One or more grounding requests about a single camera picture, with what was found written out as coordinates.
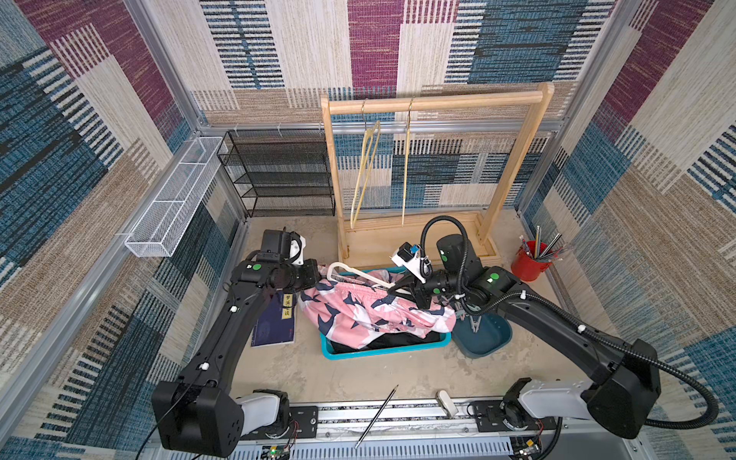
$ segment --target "black cable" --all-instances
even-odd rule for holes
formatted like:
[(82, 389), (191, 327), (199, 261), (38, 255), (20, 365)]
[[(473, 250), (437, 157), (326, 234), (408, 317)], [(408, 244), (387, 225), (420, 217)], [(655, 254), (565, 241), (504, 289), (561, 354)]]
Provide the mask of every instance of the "black cable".
[(549, 446), (544, 450), (544, 452), (541, 453), (537, 457), (537, 460), (543, 460), (546, 459), (547, 456), (552, 452), (552, 449), (554, 449), (554, 446), (557, 444), (557, 441), (559, 440), (559, 434), (562, 432), (562, 417), (557, 417), (557, 426), (554, 429), (554, 436), (552, 436), (552, 440), (550, 441)]
[[(498, 299), (496, 299), (496, 301), (486, 304), (481, 309), (481, 311), (483, 311), (484, 313), (487, 311), (491, 311), (491, 310), (496, 311), (498, 309), (498, 306), (503, 301), (511, 297), (520, 297), (520, 296), (521, 296), (520, 291), (509, 292), (508, 294), (505, 294), (499, 297)], [(703, 414), (701, 414), (700, 417), (696, 417), (691, 420), (681, 420), (681, 421), (676, 421), (676, 422), (671, 422), (669, 420), (647, 419), (644, 422), (644, 425), (654, 426), (656, 428), (664, 428), (666, 430), (694, 430), (696, 428), (703, 428), (704, 426), (710, 425), (711, 423), (715, 421), (716, 417), (718, 417), (718, 411), (719, 411), (718, 400), (715, 399), (715, 396), (713, 396), (713, 393), (711, 393), (710, 390), (705, 387), (705, 385), (698, 382), (696, 379), (690, 377), (688, 374), (685, 374), (681, 370), (675, 367), (672, 367), (667, 363), (663, 363), (659, 360), (649, 358), (646, 355), (642, 355), (641, 353), (637, 353), (626, 347), (622, 347), (621, 345), (617, 343), (611, 342), (605, 337), (598, 335), (598, 332), (595, 329), (587, 327), (579, 319), (575, 318), (574, 315), (569, 314), (565, 310), (562, 310), (560, 307), (553, 304), (552, 302), (545, 299), (544, 297), (527, 293), (526, 298), (535, 300), (538, 303), (544, 305), (549, 310), (551, 310), (553, 313), (555, 313), (557, 316), (567, 321), (573, 327), (574, 330), (578, 330), (580, 326), (584, 326), (584, 329), (580, 334), (583, 336), (586, 336), (588, 339), (591, 339), (594, 342), (597, 342), (608, 348), (612, 348), (613, 350), (620, 351), (624, 355), (630, 356), (634, 359), (650, 364), (651, 366), (654, 366), (657, 369), (662, 370), (668, 373), (669, 375), (672, 375), (673, 377), (678, 378), (679, 380), (692, 386), (694, 390), (700, 393), (700, 395), (705, 400), (705, 403), (707, 404), (705, 412), (703, 412)]]
[(146, 443), (148, 442), (149, 439), (151, 439), (151, 436), (153, 436), (153, 433), (156, 431), (156, 428), (158, 428), (159, 424), (161, 424), (161, 422), (163, 421), (163, 419), (165, 419), (166, 416), (169, 415), (169, 413), (171, 413), (171, 411), (174, 410), (174, 407), (176, 407), (177, 404), (179, 404), (179, 402), (181, 402), (181, 400), (184, 399), (184, 397), (186, 396), (186, 394), (189, 391), (189, 389), (191, 388), (191, 386), (194, 385), (194, 382), (195, 381), (197, 381), (196, 378), (194, 380), (192, 380), (192, 382), (186, 387), (186, 389), (182, 392), (181, 396), (179, 396), (179, 398), (174, 402), (174, 404), (171, 405), (171, 407), (169, 408), (169, 410), (166, 411), (161, 416), (160, 419), (158, 419), (158, 421), (156, 422), (156, 425), (153, 425), (153, 428), (151, 428), (151, 431), (148, 433), (148, 436), (146, 436), (146, 438), (141, 443), (141, 446), (138, 449), (138, 454), (135, 455), (135, 460), (138, 460), (141, 457), (141, 452), (143, 452), (143, 448), (146, 447)]
[(467, 232), (465, 231), (465, 227), (463, 227), (463, 224), (458, 220), (455, 219), (452, 216), (435, 216), (432, 219), (429, 219), (429, 222), (424, 226), (422, 229), (422, 238), (420, 239), (420, 260), (419, 260), (419, 273), (422, 274), (424, 277), (430, 277), (432, 275), (432, 268), (429, 266), (429, 270), (427, 274), (425, 275), (424, 272), (424, 257), (426, 257), (425, 252), (425, 242), (427, 240), (427, 233), (429, 232), (429, 227), (431, 227), (433, 224), (439, 222), (439, 221), (448, 221), (455, 224), (455, 226), (460, 229), (460, 234), (462, 235), (462, 259), (460, 260), (460, 265), (458, 266), (458, 283), (457, 283), (457, 289), (456, 293), (458, 295), (458, 299), (460, 301), (460, 305), (462, 305), (462, 308), (465, 311), (468, 311), (467, 304), (465, 303), (465, 280), (463, 278), (463, 275), (465, 273), (465, 263), (467, 261), (467, 251), (468, 247), (470, 246), (470, 240), (467, 237)]

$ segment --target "book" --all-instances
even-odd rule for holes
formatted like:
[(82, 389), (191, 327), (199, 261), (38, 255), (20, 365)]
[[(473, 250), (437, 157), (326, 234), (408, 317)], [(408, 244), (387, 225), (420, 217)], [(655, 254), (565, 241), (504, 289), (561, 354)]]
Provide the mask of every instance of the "book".
[(296, 300), (292, 294), (274, 294), (269, 306), (255, 323), (250, 346), (294, 343), (295, 310)]

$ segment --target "patterned wallpaper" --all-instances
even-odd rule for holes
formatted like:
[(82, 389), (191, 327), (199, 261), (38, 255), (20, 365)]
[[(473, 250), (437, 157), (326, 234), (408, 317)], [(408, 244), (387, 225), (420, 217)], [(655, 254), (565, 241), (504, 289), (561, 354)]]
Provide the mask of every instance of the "patterned wallpaper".
[(129, 255), (0, 459), (132, 459), (156, 384), (195, 351), (238, 223), (215, 181), (173, 257)]
[[(615, 0), (151, 0), (183, 84), (211, 124), (319, 122), (319, 98), (524, 91), (553, 81), (561, 118)], [(523, 118), (525, 107), (412, 113), (412, 120)], [(405, 120), (406, 113), (368, 116)], [(334, 116), (333, 121), (362, 121)], [(384, 135), (364, 208), (401, 207), (405, 135)], [(412, 135), (408, 208), (487, 205), (514, 133)], [(540, 133), (506, 201), (537, 164)], [(349, 199), (362, 136), (336, 138)]]
[[(189, 128), (122, 0), (0, 0), (0, 88), (3, 386)], [(153, 382), (199, 335), (234, 209), (212, 185), (185, 249), (128, 258), (0, 459), (137, 448)]]
[(0, 31), (1, 386), (188, 127), (122, 0), (0, 0)]
[[(644, 0), (525, 213), (575, 248), (556, 276), (581, 318), (718, 396), (714, 425), (646, 430), (661, 459), (736, 458), (734, 17), (731, 0)], [(664, 374), (658, 404), (705, 406)]]
[[(515, 91), (543, 81), (556, 83), (548, 116), (557, 117), (614, 3), (151, 0), (148, 5), (203, 116), (212, 124), (235, 124), (320, 121), (321, 94), (365, 99)], [(464, 110), (418, 113), (414, 119), (514, 118), (523, 112)]]

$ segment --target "white mesh shelf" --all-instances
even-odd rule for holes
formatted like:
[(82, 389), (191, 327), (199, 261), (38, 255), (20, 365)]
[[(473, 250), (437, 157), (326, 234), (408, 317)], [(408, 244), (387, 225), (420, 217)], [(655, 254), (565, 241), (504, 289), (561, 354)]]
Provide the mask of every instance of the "white mesh shelf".
[(217, 173), (220, 137), (198, 138), (128, 235), (125, 246), (136, 257), (171, 257)]

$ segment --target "beige floor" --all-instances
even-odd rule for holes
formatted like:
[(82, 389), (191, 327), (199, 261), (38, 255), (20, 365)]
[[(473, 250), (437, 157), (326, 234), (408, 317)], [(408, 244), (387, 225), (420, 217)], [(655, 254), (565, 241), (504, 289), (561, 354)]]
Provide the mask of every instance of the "beige floor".
[[(319, 263), (337, 260), (333, 217), (256, 218), (251, 220), (245, 253), (260, 246), (267, 228), (286, 226), (307, 239), (305, 256)], [(509, 267), (519, 247), (521, 223), (504, 210), (493, 230), (494, 240)], [(407, 236), (418, 240), (419, 235)], [(533, 282), (541, 295), (555, 300), (546, 276)], [(295, 343), (246, 347), (236, 369), (231, 395), (258, 388), (286, 391), (294, 402), (382, 400), (398, 383), (396, 398), (434, 397), (446, 389), (452, 397), (503, 394), (521, 377), (543, 380), (583, 378), (572, 362), (541, 339), (512, 323), (514, 338), (501, 350), (480, 359), (465, 358), (454, 342), (437, 350), (329, 361), (320, 348), (319, 331), (297, 312)]]

